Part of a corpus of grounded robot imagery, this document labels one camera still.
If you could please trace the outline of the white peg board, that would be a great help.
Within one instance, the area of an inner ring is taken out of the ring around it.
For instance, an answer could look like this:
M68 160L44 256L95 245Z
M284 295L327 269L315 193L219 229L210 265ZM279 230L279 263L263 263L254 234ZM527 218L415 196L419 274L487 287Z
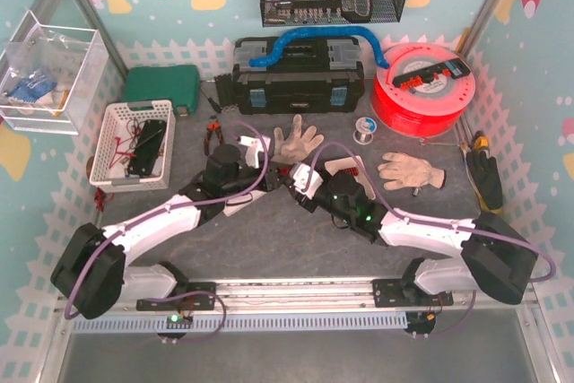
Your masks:
M241 209L243 209L244 207L252 204L257 199L259 199L260 197L262 197L264 195L265 195L265 192L263 192L263 191L252 190L251 192L249 192L243 196L229 199L225 203L223 213L225 214L226 217L230 217L233 214L240 211Z

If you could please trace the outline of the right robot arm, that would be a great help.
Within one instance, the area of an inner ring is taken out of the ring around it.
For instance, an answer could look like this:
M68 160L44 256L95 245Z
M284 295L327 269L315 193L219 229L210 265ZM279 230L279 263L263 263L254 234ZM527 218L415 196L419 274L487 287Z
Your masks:
M387 209L368 198L352 174L319 174L305 163L291 169L288 185L300 206L309 212L325 210L372 244L440 254L440 260L411 262L404 274L410 289L429 295L480 291L508 305L523 300L537 254L497 214L449 220Z

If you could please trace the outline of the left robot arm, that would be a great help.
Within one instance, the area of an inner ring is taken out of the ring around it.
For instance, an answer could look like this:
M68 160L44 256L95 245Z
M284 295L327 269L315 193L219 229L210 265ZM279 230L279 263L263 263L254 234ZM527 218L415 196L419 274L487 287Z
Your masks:
M136 266L135 260L164 241L206 224L226 208L239 209L256 193L277 189L289 168L278 161L252 167L236 146L221 144L204 169L164 204L104 228L91 222L81 225L50 276L68 300L66 313L93 319L121 300L182 293L186 279L173 265Z

